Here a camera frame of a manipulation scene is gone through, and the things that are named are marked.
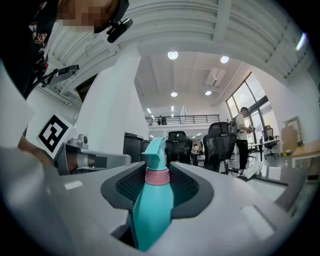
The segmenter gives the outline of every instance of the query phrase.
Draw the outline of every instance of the teal spray bottle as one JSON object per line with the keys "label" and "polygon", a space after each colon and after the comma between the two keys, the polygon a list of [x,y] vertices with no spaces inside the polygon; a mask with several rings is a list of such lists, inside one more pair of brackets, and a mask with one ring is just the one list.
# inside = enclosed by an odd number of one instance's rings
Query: teal spray bottle
{"label": "teal spray bottle", "polygon": [[158,137],[153,139],[142,153],[148,156],[149,164],[145,172],[143,189],[136,200],[132,214],[140,251],[147,251],[171,222],[174,194],[169,184],[165,147],[165,139]]}

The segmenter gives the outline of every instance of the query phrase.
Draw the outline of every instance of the ceiling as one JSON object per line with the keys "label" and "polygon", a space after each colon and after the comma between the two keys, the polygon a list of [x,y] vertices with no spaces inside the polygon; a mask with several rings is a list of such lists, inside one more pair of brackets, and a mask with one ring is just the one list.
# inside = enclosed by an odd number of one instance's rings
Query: ceiling
{"label": "ceiling", "polygon": [[[174,60],[167,52],[142,57],[134,80],[142,108],[214,103],[242,65],[233,58],[223,64],[220,58],[217,54],[188,51],[179,51]],[[211,71],[215,76],[222,74],[216,76],[219,79],[213,88],[206,84]]]}
{"label": "ceiling", "polygon": [[[302,32],[275,1],[130,0],[124,15],[129,17],[133,19],[132,27],[112,44],[105,32],[74,32],[56,23],[49,42],[49,70],[70,65],[79,65],[80,70],[43,90],[65,104],[80,106],[82,101],[75,88],[113,66],[123,49],[134,42],[139,42],[141,65],[146,67],[148,62],[154,65],[148,67],[151,71],[148,77],[144,77],[143,70],[139,71],[141,83],[136,86],[140,86],[140,97],[150,95],[152,90],[165,94],[176,89],[179,96],[192,94],[186,98],[189,101],[210,99],[203,97],[201,90],[210,68],[206,58],[214,62],[215,57],[202,53],[226,55],[248,63],[284,84],[296,70],[307,69],[314,58],[308,43],[300,51],[295,50]],[[181,53],[177,61],[166,59],[169,51]]]}
{"label": "ceiling", "polygon": [[148,112],[147,108],[142,107],[144,116],[146,118],[151,118],[151,115],[156,117],[163,116],[163,117],[171,117],[173,114],[174,116],[181,116],[181,111],[183,106],[173,106],[173,111],[171,106],[163,106],[163,107],[149,107],[151,113]]}

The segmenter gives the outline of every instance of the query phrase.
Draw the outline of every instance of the office chair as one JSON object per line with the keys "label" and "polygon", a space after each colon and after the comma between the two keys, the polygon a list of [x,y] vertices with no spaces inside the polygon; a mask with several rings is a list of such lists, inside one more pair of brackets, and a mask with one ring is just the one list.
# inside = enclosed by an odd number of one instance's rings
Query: office chair
{"label": "office chair", "polygon": [[231,158],[237,136],[229,132],[228,122],[217,122],[210,125],[208,135],[203,137],[204,168],[219,172],[220,162]]}
{"label": "office chair", "polygon": [[[267,142],[267,141],[272,141],[274,140],[274,129],[272,129],[270,127],[270,125],[267,125],[263,128],[263,131],[262,131],[262,135],[264,137],[264,141]],[[267,157],[270,157],[270,156],[279,156],[278,153],[272,153],[272,148],[275,147],[277,145],[277,141],[273,141],[273,142],[270,142],[270,143],[266,143],[264,144],[264,147],[267,148],[267,150],[270,150],[270,153],[269,154],[265,154],[264,155],[264,158],[267,159]]]}
{"label": "office chair", "polygon": [[256,151],[256,149],[253,148],[253,147],[251,147],[250,149],[248,149],[248,159],[249,159],[249,158],[255,158],[255,159],[256,159],[255,156],[251,155],[254,151]]}
{"label": "office chair", "polygon": [[190,156],[192,140],[187,139],[184,131],[171,131],[168,140],[165,141],[166,166],[169,168],[170,162],[179,161],[183,164],[191,165]]}

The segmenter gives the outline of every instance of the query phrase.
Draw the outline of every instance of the desk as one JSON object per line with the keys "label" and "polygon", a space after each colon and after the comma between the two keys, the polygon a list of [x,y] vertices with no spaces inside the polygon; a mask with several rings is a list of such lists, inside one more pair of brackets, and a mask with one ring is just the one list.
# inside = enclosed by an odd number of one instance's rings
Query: desk
{"label": "desk", "polygon": [[296,167],[297,160],[314,157],[320,157],[320,139],[298,146],[292,154],[292,167]]}
{"label": "desk", "polygon": [[192,152],[192,151],[191,151],[191,154],[192,154],[192,165],[198,166],[197,157],[198,157],[200,154],[199,154],[199,153]]}
{"label": "desk", "polygon": [[279,142],[280,140],[279,139],[273,139],[273,140],[267,140],[267,141],[264,141],[264,142],[262,142],[262,143],[256,143],[256,144],[251,144],[251,145],[249,145],[248,144],[248,148],[250,147],[255,147],[255,146],[258,146],[259,147],[259,151],[260,151],[260,161],[262,161],[262,146],[264,145],[264,144],[268,144],[268,143],[271,143],[271,142]]}

